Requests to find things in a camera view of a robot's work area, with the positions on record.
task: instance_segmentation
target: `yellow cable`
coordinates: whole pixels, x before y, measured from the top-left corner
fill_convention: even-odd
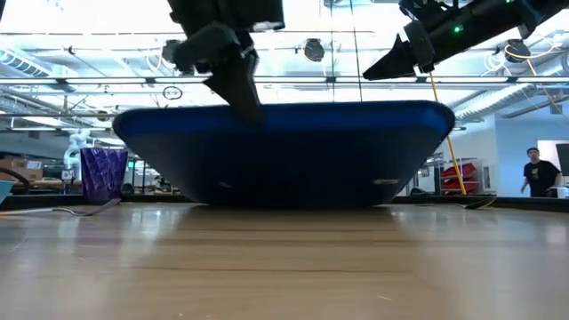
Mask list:
[[[435,101],[438,102],[437,85],[435,84],[435,77],[433,73],[429,72],[430,84],[433,87],[433,93],[435,93]],[[454,146],[451,135],[446,136],[446,141],[448,142],[448,148],[451,150],[451,157],[453,158],[454,170],[456,171],[456,176],[459,178],[459,184],[461,185],[462,194],[466,195],[466,189],[464,188],[464,181],[462,180],[461,169],[459,169],[459,164],[456,162],[456,156],[454,155]]]
[[[550,48],[547,52],[545,52],[545,53],[537,54],[537,55],[530,55],[530,56],[523,56],[523,55],[519,55],[519,54],[515,54],[515,53],[512,53],[512,52],[509,52],[509,51],[508,51],[508,48],[509,48],[509,47],[510,47],[509,44],[506,45],[506,47],[504,48],[504,51],[505,51],[508,55],[510,55],[510,56],[512,56],[512,57],[514,57],[514,58],[526,59],[526,60],[527,60],[527,64],[530,66],[530,70],[532,70],[533,76],[537,76],[537,71],[535,71],[535,67],[534,67],[533,64],[532,64],[532,59],[536,59],[536,58],[543,57],[543,56],[545,56],[546,54],[551,53],[551,52],[553,51],[553,49],[555,49],[555,45],[552,44],[552,45],[551,45],[551,48]],[[563,110],[562,110],[562,109],[559,107],[559,105],[554,101],[553,97],[551,97],[551,95],[549,94],[549,92],[547,91],[547,89],[545,89],[545,87],[544,87],[543,85],[541,86],[541,89],[543,90],[543,92],[545,92],[545,95],[547,95],[548,100],[549,100],[549,103],[551,103],[551,105],[552,105],[555,109],[557,109],[557,111],[559,112],[560,115],[564,116],[565,119],[569,120],[569,117],[568,117],[566,114],[563,113]]]

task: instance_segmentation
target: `person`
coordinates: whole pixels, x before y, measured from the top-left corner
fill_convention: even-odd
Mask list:
[[[540,160],[540,150],[537,148],[527,149],[527,156],[530,163],[524,167],[522,193],[529,185],[532,197],[551,196],[551,187],[558,186],[561,182],[561,171],[551,162]]]

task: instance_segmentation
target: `ceiling duct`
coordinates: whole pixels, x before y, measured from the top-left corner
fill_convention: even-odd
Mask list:
[[[26,57],[26,53],[19,52],[14,49],[0,48],[0,63],[3,65],[16,69],[28,76],[32,77],[69,77],[66,72],[67,68],[63,66],[54,65],[53,68],[46,63],[34,61],[31,57]],[[62,90],[64,92],[74,92],[75,87],[68,84],[52,84],[50,85],[55,90]]]
[[[536,72],[539,76],[569,76],[569,52],[540,64],[536,68]],[[522,76],[533,76],[533,73],[526,72]],[[538,89],[537,84],[513,84],[499,91],[481,93],[455,108],[452,106],[451,108],[453,108],[457,120],[480,119],[524,100],[526,96],[534,96]]]
[[[38,108],[38,109],[49,109],[48,114],[63,112],[63,109],[55,106],[51,103],[45,102],[43,100],[35,99],[28,96],[27,94],[16,92],[14,90],[0,87],[0,93],[8,94],[7,96],[0,97],[0,110],[4,110],[5,113],[23,113],[32,114],[28,107]],[[95,126],[91,119],[87,118],[77,118],[75,121],[83,125]]]

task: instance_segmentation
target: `blue tray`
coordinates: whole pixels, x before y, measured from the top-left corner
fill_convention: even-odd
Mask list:
[[[0,204],[10,195],[13,186],[14,183],[12,181],[0,180]]]
[[[263,107],[242,124],[227,107],[136,109],[116,134],[196,202],[355,208],[391,200],[454,126],[431,101]]]

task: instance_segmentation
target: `white ceiling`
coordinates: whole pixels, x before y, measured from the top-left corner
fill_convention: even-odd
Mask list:
[[[284,32],[259,33],[253,38],[260,52],[257,76],[357,76],[390,49],[395,35],[409,20],[392,4],[372,4],[355,7],[354,16],[349,8],[331,12],[317,0],[284,0],[286,29]],[[42,63],[65,66],[77,76],[155,76],[170,75],[172,66],[160,61],[161,47],[167,39],[183,39],[180,26],[169,17],[166,0],[11,0],[7,2],[0,23],[0,47],[22,50]],[[540,26],[528,43],[537,42],[550,32],[567,30],[569,11],[564,11]],[[339,50],[328,52],[325,60],[314,63],[302,53],[295,53],[307,38],[319,38],[323,44],[333,44]],[[515,29],[480,44],[468,52],[457,55],[437,66],[436,76],[478,76],[487,68],[484,61],[497,44],[519,37]],[[356,56],[356,41],[359,55]],[[569,45],[565,38],[556,41]],[[67,52],[73,46],[81,60],[97,68],[96,71]],[[550,45],[542,42],[532,48],[534,53],[545,52]],[[512,73],[527,70],[525,65],[507,65]],[[155,107],[156,100],[163,106],[199,106],[221,104],[223,101],[204,86],[181,86],[182,99],[171,102],[160,95],[116,94],[92,95],[79,109]],[[82,87],[82,91],[103,93],[112,91],[105,86]],[[150,92],[151,88],[135,88]],[[473,90],[442,90],[442,101],[461,100]],[[366,89],[364,100],[431,100],[432,91],[425,89]],[[61,105],[62,96],[38,96],[39,99]],[[80,101],[84,96],[71,96]],[[357,85],[352,88],[330,90],[326,84],[314,91],[299,91],[284,85],[260,86],[261,101],[296,102],[359,100]]]

